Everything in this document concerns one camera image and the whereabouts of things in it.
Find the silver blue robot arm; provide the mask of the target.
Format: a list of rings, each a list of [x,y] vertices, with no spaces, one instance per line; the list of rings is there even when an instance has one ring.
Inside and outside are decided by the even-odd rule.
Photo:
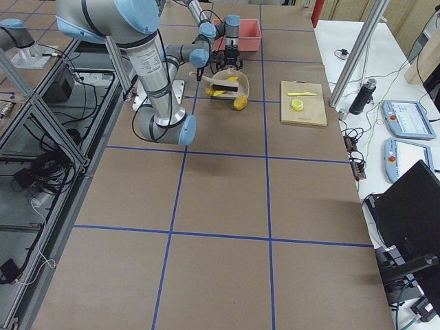
[[[204,69],[209,63],[215,63],[216,70],[234,67],[243,68],[239,51],[240,16],[230,14],[214,24],[198,1],[183,1],[195,20],[199,35],[186,50],[188,60],[197,69]]]
[[[197,120],[177,101],[173,81],[179,66],[204,68],[217,32],[198,1],[185,1],[199,33],[191,44],[165,45],[161,37],[159,1],[57,1],[58,29],[89,43],[114,39],[129,57],[149,100],[138,111],[139,130],[146,141],[188,146]]]

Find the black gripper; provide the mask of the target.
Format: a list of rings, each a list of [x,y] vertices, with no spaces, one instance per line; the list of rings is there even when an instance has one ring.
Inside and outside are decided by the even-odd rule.
[[[223,60],[209,60],[203,67],[197,68],[196,80],[201,81],[204,76],[205,68],[209,67],[212,74],[216,74],[223,69]]]
[[[237,45],[226,45],[225,49],[214,51],[213,61],[217,69],[243,68],[243,59]]]

